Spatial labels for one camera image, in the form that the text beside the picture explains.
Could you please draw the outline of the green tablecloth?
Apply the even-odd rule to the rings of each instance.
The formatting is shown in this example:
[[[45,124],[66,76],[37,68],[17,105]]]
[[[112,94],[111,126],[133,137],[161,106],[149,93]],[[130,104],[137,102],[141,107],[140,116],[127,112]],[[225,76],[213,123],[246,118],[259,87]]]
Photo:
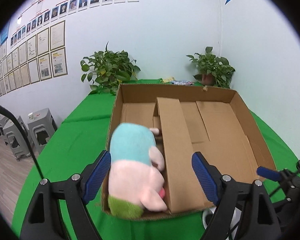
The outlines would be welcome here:
[[[153,96],[154,92],[151,92],[150,88],[159,88],[160,92],[168,92],[173,88],[179,99],[184,94],[185,99],[190,99],[195,92],[204,92],[202,86],[163,85],[159,84],[159,80],[141,80],[125,85],[132,88],[132,92],[147,88]],[[68,179],[73,173],[81,172],[104,150],[114,101],[115,96],[110,94],[89,95],[63,121],[38,158],[39,165],[48,179],[52,182]],[[253,112],[251,114],[274,158],[276,167],[295,170],[297,162],[295,154],[263,120]],[[39,185],[39,179],[34,166],[25,180],[17,201],[12,219],[12,230],[20,239],[40,239],[42,235],[42,230],[39,230],[34,232],[34,236],[20,236],[26,210]],[[150,222],[129,222],[111,218],[110,215],[101,211],[100,194],[99,191],[96,199],[88,204],[88,210],[103,239],[199,239],[204,231],[199,221],[201,220],[199,213]],[[70,222],[66,202],[60,200],[59,203],[67,229],[66,237],[77,239]]]

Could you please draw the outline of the left potted green plant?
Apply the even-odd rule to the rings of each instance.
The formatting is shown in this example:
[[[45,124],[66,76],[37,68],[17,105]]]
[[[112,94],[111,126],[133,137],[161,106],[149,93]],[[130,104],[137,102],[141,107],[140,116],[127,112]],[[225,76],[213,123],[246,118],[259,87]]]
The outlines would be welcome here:
[[[141,69],[129,53],[112,51],[107,47],[104,51],[96,51],[80,61],[82,82],[89,84],[91,94],[109,93],[115,95],[119,85],[126,81],[136,81]]]

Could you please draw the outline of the long brown cardboard box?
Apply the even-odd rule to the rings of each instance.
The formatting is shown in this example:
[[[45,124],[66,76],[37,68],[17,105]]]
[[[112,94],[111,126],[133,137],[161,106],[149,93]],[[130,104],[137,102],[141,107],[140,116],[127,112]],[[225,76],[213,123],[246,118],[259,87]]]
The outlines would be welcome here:
[[[160,123],[165,156],[165,201],[171,214],[212,207],[192,169],[191,159],[209,141],[195,102],[157,98],[153,120]]]

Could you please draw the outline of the framed certificate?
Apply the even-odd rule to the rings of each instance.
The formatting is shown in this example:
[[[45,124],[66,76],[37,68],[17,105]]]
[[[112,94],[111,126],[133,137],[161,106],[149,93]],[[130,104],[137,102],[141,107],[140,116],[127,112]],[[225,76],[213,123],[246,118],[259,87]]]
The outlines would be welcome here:
[[[50,27],[50,49],[55,50],[65,46],[65,21]]]
[[[51,53],[52,60],[52,75],[53,77],[59,77],[68,74],[66,64],[65,47],[56,49]]]

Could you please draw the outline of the framed certificate lower right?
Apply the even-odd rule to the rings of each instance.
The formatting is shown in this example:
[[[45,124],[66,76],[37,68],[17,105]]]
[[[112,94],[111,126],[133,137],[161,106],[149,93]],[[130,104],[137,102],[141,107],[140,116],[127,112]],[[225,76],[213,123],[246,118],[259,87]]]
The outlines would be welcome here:
[[[52,60],[52,75],[53,77],[59,77],[68,74],[66,64],[65,47],[56,49],[51,53]]]

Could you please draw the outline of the right potted green plant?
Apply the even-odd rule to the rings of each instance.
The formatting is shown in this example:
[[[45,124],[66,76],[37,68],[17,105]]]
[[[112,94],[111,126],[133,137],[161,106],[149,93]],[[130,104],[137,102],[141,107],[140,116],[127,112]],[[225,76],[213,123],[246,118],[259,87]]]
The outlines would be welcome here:
[[[197,70],[197,74],[193,77],[204,86],[229,89],[236,70],[230,65],[227,58],[216,56],[212,51],[213,47],[207,46],[203,53],[186,55]]]

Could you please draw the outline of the white hair dryer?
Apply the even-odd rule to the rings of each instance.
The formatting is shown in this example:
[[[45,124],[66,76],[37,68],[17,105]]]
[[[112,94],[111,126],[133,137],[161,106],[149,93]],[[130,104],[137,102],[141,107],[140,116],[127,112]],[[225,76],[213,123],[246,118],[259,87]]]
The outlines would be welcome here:
[[[209,225],[210,220],[213,217],[213,214],[215,213],[216,207],[211,207],[209,209],[205,209],[202,213],[202,222],[203,222],[203,227],[204,229],[207,229],[207,226]],[[234,214],[230,223],[230,228],[229,228],[229,233],[228,237],[226,240],[229,239],[234,239],[236,232],[237,232],[237,227],[239,220],[241,218],[241,211],[238,208],[235,208]]]

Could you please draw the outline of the grey plastic stool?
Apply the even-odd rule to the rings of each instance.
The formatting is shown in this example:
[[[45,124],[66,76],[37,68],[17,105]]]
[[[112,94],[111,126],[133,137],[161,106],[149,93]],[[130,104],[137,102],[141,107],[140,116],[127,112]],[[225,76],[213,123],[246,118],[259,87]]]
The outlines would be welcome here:
[[[34,114],[34,119],[28,118],[27,125],[34,145],[39,154],[57,131],[57,125],[49,108],[41,109]]]
[[[6,122],[5,126],[3,127],[3,133],[17,161],[19,161],[22,156],[30,156],[29,148],[27,147],[23,136],[19,132],[17,126],[11,120]]]

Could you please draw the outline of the large open cardboard box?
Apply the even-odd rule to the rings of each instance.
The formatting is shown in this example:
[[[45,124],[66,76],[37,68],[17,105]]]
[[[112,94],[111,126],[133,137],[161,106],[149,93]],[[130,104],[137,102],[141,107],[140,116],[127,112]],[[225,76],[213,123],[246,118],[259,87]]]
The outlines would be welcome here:
[[[209,136],[209,141],[203,143],[196,152],[200,152],[209,164],[217,167],[221,174],[244,183],[252,183],[258,179],[256,170],[260,166],[275,169],[271,153],[252,114],[235,90],[203,87],[203,93],[195,92],[190,99],[185,99],[185,94],[179,99],[173,88],[168,92],[150,88],[154,96],[150,95],[147,88],[138,90],[139,92],[132,92],[132,88],[125,84],[119,87],[111,114],[109,134],[113,134],[115,128],[124,122],[160,129],[160,123],[153,120],[157,98],[195,102]],[[162,135],[158,147],[164,155]],[[163,212],[145,211],[141,219],[165,219],[197,211],[201,210],[171,214],[167,206],[167,210]]]

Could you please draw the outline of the framed certificate upper right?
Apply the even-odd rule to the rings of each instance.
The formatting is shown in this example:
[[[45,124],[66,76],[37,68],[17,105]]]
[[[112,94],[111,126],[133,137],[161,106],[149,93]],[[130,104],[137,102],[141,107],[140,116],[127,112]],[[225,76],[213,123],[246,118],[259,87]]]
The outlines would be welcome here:
[[[50,49],[55,50],[65,46],[65,21],[50,27]]]

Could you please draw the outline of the potted green plant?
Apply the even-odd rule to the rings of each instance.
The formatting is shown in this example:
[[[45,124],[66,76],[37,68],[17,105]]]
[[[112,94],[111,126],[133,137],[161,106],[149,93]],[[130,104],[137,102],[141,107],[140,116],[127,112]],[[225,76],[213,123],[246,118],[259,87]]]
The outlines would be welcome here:
[[[207,46],[203,53],[186,55],[197,70],[197,74],[193,77],[204,86],[229,89],[236,70],[230,65],[227,58],[216,56],[212,51],[213,47]]]
[[[107,47],[104,51],[96,51],[80,61],[82,82],[89,84],[91,94],[109,93],[115,95],[119,85],[126,81],[136,81],[141,69],[129,53],[112,51]]]

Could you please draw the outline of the pink teal plush toy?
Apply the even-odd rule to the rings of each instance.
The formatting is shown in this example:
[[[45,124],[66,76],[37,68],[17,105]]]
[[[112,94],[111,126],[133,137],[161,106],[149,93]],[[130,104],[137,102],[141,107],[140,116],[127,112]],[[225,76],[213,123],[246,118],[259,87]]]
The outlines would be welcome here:
[[[139,219],[145,210],[167,210],[164,202],[165,160],[156,137],[160,129],[121,123],[114,130],[109,152],[108,206],[114,217]]]

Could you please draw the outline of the paper cup on stool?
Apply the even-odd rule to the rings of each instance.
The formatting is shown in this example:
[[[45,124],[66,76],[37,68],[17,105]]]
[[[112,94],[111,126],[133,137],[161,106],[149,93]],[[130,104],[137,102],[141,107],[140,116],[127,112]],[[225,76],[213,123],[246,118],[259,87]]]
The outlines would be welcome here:
[[[33,119],[34,119],[34,114],[33,114],[33,113],[29,113],[29,114],[28,114],[28,118],[29,118],[30,120],[33,120]]]

